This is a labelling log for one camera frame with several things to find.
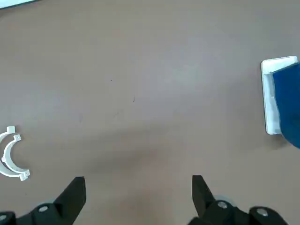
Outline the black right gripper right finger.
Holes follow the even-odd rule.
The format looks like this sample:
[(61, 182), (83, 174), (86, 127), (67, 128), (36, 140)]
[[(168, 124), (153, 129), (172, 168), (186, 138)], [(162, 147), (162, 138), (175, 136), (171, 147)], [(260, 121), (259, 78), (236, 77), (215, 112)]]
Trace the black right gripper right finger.
[(255, 206), (248, 212), (226, 200), (217, 200), (201, 175), (192, 176), (192, 200), (197, 212), (190, 225), (286, 225), (275, 210)]

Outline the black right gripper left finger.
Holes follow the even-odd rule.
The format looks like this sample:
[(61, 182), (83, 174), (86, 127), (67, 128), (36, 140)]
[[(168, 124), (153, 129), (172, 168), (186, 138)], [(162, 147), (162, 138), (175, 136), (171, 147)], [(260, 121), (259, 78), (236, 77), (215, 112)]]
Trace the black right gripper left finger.
[(75, 177), (51, 203), (43, 203), (29, 213), (16, 217), (13, 211), (2, 211), (2, 225), (72, 225), (86, 203), (84, 177)]

